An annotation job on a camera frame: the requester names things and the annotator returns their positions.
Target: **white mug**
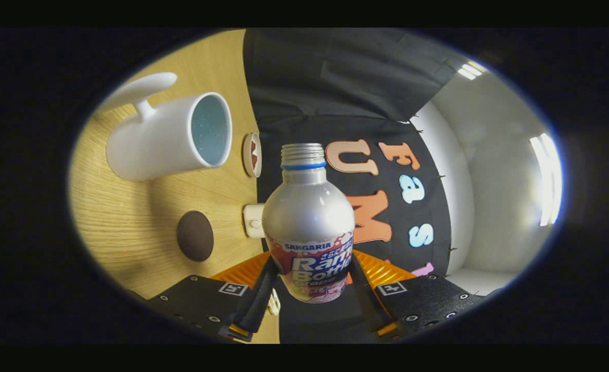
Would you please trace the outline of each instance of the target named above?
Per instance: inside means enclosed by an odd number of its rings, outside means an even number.
[[[109,135],[106,160],[116,176],[146,181],[202,168],[222,166],[233,135],[228,103],[206,92],[152,108],[150,95],[171,87],[177,76],[163,72],[143,77],[114,92],[99,108],[134,104],[137,114]]]

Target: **brown circular disc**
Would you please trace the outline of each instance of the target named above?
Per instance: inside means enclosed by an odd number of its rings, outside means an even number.
[[[182,215],[176,235],[178,245],[188,259],[205,261],[212,254],[212,226],[208,218],[198,210],[191,210]]]

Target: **black fabric backdrop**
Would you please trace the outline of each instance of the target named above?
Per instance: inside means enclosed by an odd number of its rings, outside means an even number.
[[[356,243],[354,249],[408,271],[432,263],[446,274],[450,219],[439,172],[422,138],[408,120],[446,84],[462,65],[460,57],[423,38],[391,29],[248,30],[245,74],[261,132],[262,174],[258,201],[264,203],[281,184],[281,146],[297,142],[359,141],[370,154],[343,153],[347,163],[375,161],[378,174],[345,173],[327,167],[327,179],[348,197],[387,195],[387,208],[373,219],[389,224],[387,241]],[[420,163],[414,170],[390,161],[379,142],[405,142]],[[399,177],[417,177],[423,200],[406,203]],[[412,247],[409,231],[430,224],[429,245]],[[281,342],[370,342],[352,285],[328,304],[293,299],[279,281],[283,309]]]

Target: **ceiling light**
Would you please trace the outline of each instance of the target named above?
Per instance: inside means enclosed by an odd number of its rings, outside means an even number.
[[[529,139],[541,169],[543,200],[540,226],[554,224],[559,217],[562,196],[561,162],[557,148],[547,134]]]
[[[557,153],[557,147],[554,142],[547,134],[541,134],[541,141],[545,152],[548,154],[548,160],[550,160],[550,168],[552,169],[552,179],[554,185],[554,197],[552,202],[552,212],[550,214],[550,223],[554,224],[559,217],[559,210],[561,209],[561,194],[562,194],[562,179],[561,179],[561,162],[559,160],[559,153]]]
[[[477,70],[476,68],[473,68],[472,66],[467,65],[467,64],[463,65],[463,70],[467,70],[467,71],[469,71],[469,72],[470,72],[472,75],[474,75],[474,76],[479,76],[479,75],[481,75],[481,71],[479,71],[479,70]]]
[[[458,73],[460,75],[463,75],[464,77],[468,78],[469,80],[474,80],[476,79],[476,76],[472,75],[472,73],[470,73],[469,71],[465,70],[465,69],[460,69],[458,70]]]
[[[545,155],[545,150],[543,150],[543,145],[541,144],[540,139],[538,139],[538,137],[533,137],[529,139],[529,142],[532,144],[532,148],[534,149],[534,153],[536,155],[536,160],[538,161],[538,167],[541,169],[541,181],[543,183],[541,188],[543,200],[541,202],[540,226],[547,226],[550,222],[552,203],[554,201],[552,193],[552,168],[550,167],[548,156]]]

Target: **wooden table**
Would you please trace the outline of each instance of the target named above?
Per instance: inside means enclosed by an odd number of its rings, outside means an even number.
[[[233,121],[231,154],[216,169],[187,172],[153,181],[118,178],[106,162],[109,134],[135,113],[131,104],[95,113],[75,146],[70,167],[71,212],[91,254],[120,285],[149,299],[187,275],[210,277],[262,253],[261,241],[245,235],[242,209],[257,202],[256,179],[246,174],[242,141],[258,132],[243,65],[244,30],[232,30],[188,45],[151,64],[130,79],[171,71],[173,87],[148,99],[165,101],[219,92]],[[206,261],[186,258],[176,227],[189,210],[205,214],[214,249]],[[278,343],[278,317],[266,313],[252,343]]]

